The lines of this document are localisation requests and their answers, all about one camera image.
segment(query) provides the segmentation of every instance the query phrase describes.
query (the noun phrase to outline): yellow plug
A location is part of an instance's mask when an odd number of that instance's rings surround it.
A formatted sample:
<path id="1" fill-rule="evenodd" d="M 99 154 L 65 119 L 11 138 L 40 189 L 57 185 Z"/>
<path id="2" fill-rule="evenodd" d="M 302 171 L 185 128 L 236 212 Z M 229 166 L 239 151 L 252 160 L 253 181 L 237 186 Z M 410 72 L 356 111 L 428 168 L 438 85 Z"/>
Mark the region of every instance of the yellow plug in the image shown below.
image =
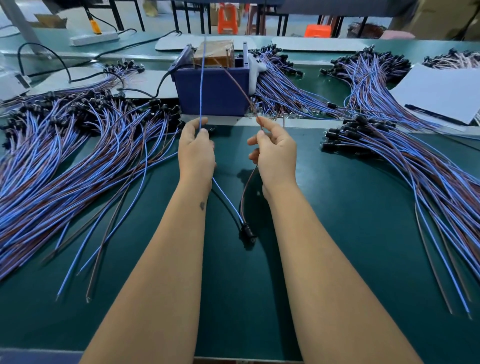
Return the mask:
<path id="1" fill-rule="evenodd" d="M 92 30 L 95 34 L 102 34 L 102 31 L 95 20 L 90 20 L 90 25 L 92 26 Z"/>

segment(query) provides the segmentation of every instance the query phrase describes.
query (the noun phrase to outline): orange stool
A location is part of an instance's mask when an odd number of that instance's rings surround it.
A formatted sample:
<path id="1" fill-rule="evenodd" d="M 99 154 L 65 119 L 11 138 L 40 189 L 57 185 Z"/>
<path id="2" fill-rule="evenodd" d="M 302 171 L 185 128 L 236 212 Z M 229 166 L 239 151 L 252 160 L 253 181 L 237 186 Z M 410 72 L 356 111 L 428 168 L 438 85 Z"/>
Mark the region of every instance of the orange stool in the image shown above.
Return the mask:
<path id="1" fill-rule="evenodd" d="M 308 24 L 304 37 L 310 38 L 330 38 L 332 36 L 331 25 Z"/>
<path id="2" fill-rule="evenodd" d="M 232 34 L 238 34 L 237 8 L 235 8 L 235 5 L 225 5 L 221 2 L 220 8 L 218 9 L 217 31 L 219 34 L 227 34 L 225 32 L 226 30 L 231 31 Z"/>

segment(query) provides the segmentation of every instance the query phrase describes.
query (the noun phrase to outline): blue plastic box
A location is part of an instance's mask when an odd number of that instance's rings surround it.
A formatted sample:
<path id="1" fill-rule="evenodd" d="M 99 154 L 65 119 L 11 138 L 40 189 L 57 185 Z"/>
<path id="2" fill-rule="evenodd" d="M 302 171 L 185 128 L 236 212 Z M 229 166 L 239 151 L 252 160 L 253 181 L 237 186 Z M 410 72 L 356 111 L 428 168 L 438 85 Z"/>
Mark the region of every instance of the blue plastic box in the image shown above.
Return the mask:
<path id="1" fill-rule="evenodd" d="M 171 72 L 180 65 L 180 68 L 174 70 L 171 76 L 179 95 L 181 112 L 198 115 L 200 113 L 202 70 L 200 67 L 195 68 L 192 61 L 193 50 L 190 45 L 187 45 L 168 70 Z M 248 95 L 250 68 L 246 42 L 243 43 L 243 59 L 235 59 L 235 66 L 235 68 L 230 67 L 226 70 L 238 82 L 243 92 Z M 203 115 L 244 116 L 249 107 L 245 95 L 220 66 L 204 68 L 202 99 Z"/>

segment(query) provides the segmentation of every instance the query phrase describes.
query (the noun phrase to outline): pink object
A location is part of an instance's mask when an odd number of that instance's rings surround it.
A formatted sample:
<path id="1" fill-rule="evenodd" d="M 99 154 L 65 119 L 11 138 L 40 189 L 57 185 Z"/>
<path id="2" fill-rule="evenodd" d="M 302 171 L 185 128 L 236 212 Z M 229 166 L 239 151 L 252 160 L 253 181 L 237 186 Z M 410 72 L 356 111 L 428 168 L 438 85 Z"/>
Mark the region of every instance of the pink object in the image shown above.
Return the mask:
<path id="1" fill-rule="evenodd" d="M 415 36 L 402 30 L 385 30 L 380 39 L 415 39 Z"/>

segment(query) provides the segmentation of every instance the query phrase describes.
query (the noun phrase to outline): hand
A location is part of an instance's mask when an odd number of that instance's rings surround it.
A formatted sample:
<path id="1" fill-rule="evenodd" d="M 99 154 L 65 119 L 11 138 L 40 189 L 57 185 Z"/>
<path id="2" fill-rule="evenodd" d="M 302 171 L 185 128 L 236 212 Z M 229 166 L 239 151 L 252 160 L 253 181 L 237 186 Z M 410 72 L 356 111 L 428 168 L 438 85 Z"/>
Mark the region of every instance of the hand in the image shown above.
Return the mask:
<path id="1" fill-rule="evenodd" d="M 202 118 L 202 125 L 208 119 Z M 215 169 L 214 142 L 208 137 L 206 129 L 198 129 L 199 118 L 189 121 L 183 127 L 179 141 L 180 182 L 195 183 L 205 192 L 212 189 L 212 177 Z"/>
<path id="2" fill-rule="evenodd" d="M 297 144 L 276 122 L 257 116 L 257 123 L 270 133 L 260 130 L 257 135 L 247 140 L 248 145 L 259 146 L 248 155 L 248 158 L 258 164 L 264 183 L 264 196 L 269 200 L 282 186 L 297 186 L 295 179 Z"/>

